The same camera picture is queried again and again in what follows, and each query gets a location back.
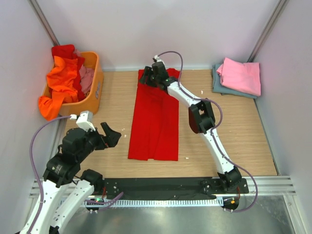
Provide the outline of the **red t-shirt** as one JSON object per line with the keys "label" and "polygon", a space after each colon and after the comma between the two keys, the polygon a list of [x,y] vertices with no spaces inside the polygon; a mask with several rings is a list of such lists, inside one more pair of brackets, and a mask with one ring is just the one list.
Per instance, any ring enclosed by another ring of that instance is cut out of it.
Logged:
{"label": "red t-shirt", "polygon": [[164,91],[138,83],[128,158],[178,160],[179,102]]}

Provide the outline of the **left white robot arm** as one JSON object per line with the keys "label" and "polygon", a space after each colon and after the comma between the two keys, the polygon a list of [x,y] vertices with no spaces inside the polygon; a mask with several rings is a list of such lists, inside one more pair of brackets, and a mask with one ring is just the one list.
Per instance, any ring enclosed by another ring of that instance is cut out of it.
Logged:
{"label": "left white robot arm", "polygon": [[61,233],[86,198],[102,192],[102,174],[88,169],[82,173],[65,202],[60,203],[86,157],[93,151],[115,147],[121,138],[121,133],[112,130],[106,122],[101,123],[101,127],[105,132],[103,135],[91,127],[67,131],[58,152],[47,162],[43,179],[36,179],[39,197],[21,234]]}

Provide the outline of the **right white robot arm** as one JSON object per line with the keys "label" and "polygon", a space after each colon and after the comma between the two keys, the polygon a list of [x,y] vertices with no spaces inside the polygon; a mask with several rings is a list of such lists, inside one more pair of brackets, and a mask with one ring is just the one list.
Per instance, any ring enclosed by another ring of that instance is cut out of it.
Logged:
{"label": "right white robot arm", "polygon": [[169,75],[162,61],[153,63],[151,67],[146,66],[139,82],[160,89],[188,108],[189,126],[207,145],[216,164],[221,190],[225,193],[237,191],[242,175],[238,167],[231,162],[218,136],[212,101],[199,98],[187,90],[179,78]]}

